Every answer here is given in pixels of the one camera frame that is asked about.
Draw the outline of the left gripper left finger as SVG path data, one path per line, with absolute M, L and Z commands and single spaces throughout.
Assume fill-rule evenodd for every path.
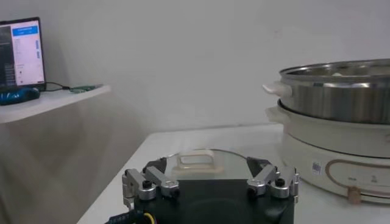
M 122 175 L 123 203 L 129 210 L 135 209 L 135 200 L 152 201 L 159 193 L 164 198 L 176 200 L 180 196 L 180 186 L 177 180 L 165 175 L 166 158 L 148 162 L 139 172 L 136 169 L 126 169 Z

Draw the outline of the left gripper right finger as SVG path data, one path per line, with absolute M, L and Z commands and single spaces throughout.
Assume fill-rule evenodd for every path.
M 247 190 L 251 197 L 269 194 L 279 200 L 291 199 L 298 202 L 299 173 L 295 167 L 279 168 L 266 159 L 247 157 L 246 162 L 252 174 L 247 180 Z

